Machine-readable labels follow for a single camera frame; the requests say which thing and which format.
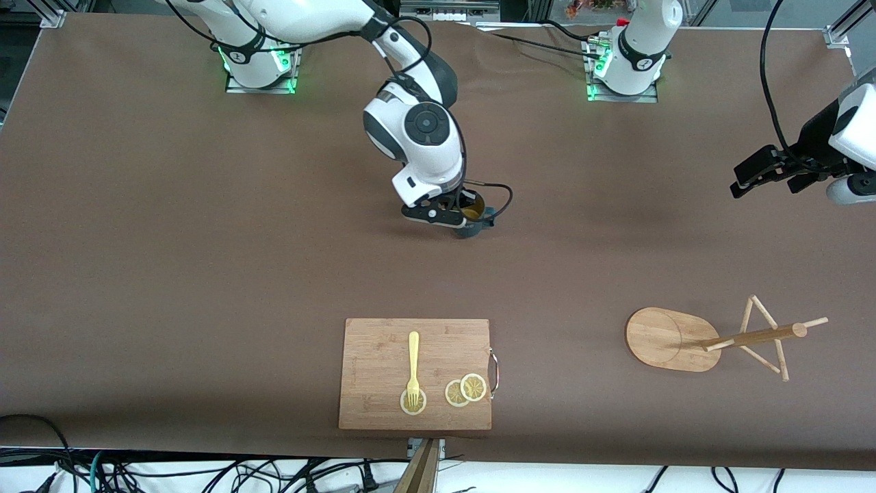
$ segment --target cutting board handle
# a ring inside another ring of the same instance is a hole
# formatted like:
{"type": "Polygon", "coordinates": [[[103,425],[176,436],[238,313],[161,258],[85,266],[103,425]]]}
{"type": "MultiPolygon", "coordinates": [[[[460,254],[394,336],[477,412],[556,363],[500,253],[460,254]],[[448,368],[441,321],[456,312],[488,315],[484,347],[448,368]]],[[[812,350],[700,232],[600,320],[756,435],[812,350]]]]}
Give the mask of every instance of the cutting board handle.
{"type": "Polygon", "coordinates": [[[495,363],[493,367],[496,369],[496,384],[490,388],[490,399],[492,399],[496,396],[496,390],[498,390],[498,356],[496,355],[496,352],[492,350],[492,347],[490,348],[490,357],[495,363]]]}

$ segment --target oval wooden base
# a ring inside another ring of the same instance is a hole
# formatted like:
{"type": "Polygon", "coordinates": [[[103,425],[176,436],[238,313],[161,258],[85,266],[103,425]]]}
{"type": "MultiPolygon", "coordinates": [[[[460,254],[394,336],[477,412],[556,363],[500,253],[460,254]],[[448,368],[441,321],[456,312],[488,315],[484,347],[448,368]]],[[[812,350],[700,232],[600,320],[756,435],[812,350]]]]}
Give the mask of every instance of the oval wooden base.
{"type": "Polygon", "coordinates": [[[681,371],[712,369],[721,351],[706,353],[700,341],[717,338],[709,322],[679,311],[643,308],[626,323],[626,344],[639,361],[681,371]]]}

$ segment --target wooden cutting board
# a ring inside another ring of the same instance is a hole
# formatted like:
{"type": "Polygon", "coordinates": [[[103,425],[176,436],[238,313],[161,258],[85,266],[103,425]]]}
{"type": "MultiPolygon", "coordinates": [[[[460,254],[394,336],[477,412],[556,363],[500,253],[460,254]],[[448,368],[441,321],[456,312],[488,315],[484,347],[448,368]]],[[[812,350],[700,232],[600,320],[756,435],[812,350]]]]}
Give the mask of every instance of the wooden cutting board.
{"type": "Polygon", "coordinates": [[[338,425],[343,430],[489,430],[489,390],[486,397],[464,407],[454,407],[444,398],[447,384],[469,373],[489,381],[489,359],[489,320],[348,318],[338,425]],[[417,380],[426,393],[426,409],[416,416],[399,406],[410,376],[411,331],[420,333],[417,380]]]}

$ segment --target lemon slice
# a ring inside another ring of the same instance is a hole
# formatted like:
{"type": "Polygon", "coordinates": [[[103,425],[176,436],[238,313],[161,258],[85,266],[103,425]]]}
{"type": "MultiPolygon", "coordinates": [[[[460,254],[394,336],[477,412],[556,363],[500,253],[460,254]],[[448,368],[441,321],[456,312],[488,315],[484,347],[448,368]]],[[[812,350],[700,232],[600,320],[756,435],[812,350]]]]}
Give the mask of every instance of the lemon slice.
{"type": "Polygon", "coordinates": [[[401,406],[401,410],[404,411],[405,414],[416,416],[423,412],[424,409],[426,409],[426,392],[423,392],[423,389],[420,389],[420,400],[417,402],[417,405],[415,407],[411,408],[407,407],[407,390],[402,390],[399,405],[401,406]]]}
{"type": "Polygon", "coordinates": [[[459,382],[461,382],[461,380],[454,380],[453,382],[448,383],[447,387],[444,388],[444,398],[446,398],[447,402],[453,407],[463,407],[469,403],[469,399],[466,399],[463,395],[459,382]]]}
{"type": "Polygon", "coordinates": [[[487,382],[481,375],[477,373],[469,373],[464,376],[460,383],[460,390],[463,392],[463,397],[471,402],[476,402],[487,395],[487,382]]]}

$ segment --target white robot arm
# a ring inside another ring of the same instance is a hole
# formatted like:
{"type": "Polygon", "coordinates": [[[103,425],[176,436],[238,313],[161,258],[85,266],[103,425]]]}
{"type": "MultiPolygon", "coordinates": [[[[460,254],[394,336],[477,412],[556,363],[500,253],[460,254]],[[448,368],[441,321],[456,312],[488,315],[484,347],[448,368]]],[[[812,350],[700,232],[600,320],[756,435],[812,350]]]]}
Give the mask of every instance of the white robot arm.
{"type": "Polygon", "coordinates": [[[405,204],[402,214],[453,228],[487,220],[491,224],[495,215],[484,218],[483,198],[463,188],[464,142],[448,111],[456,102],[456,74],[385,9],[371,0],[237,0],[244,22],[222,0],[165,1],[200,16],[223,44],[245,44],[251,53],[241,53],[239,64],[232,53],[241,50],[226,46],[222,51],[231,59],[226,64],[237,81],[249,85],[241,80],[246,73],[244,79],[257,84],[253,87],[263,87],[265,81],[281,75],[276,67],[252,65],[261,59],[266,65],[275,55],[274,47],[295,49],[342,35],[357,35],[372,43],[393,74],[365,107],[364,127],[381,152],[402,163],[392,179],[405,204]],[[255,33],[255,26],[264,31],[255,33]],[[392,68],[389,59],[401,69],[392,68]],[[476,205],[480,210],[473,213],[476,205]]]}
{"type": "Polygon", "coordinates": [[[630,24],[609,31],[611,56],[597,70],[609,89],[633,96],[660,78],[669,41],[682,25],[684,11],[678,0],[639,0],[630,24]]]}
{"type": "Polygon", "coordinates": [[[835,204],[876,202],[876,68],[810,119],[787,154],[763,146],[737,165],[730,188],[740,198],[764,183],[788,180],[791,193],[837,178],[827,188],[835,204]]]}

